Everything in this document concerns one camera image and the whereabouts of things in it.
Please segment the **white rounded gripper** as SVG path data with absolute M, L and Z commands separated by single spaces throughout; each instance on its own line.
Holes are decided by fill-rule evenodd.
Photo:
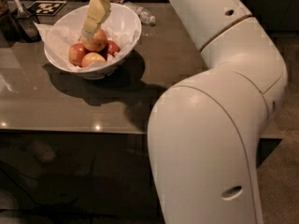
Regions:
M 106 20 L 110 11 L 110 1 L 122 3 L 124 0 L 90 0 L 81 30 L 84 37 L 91 39 Z

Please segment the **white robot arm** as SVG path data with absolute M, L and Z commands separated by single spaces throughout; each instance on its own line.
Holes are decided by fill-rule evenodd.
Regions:
M 169 0 L 207 66 L 169 88 L 148 124 L 165 224 L 263 224 L 256 156 L 286 65 L 240 0 Z

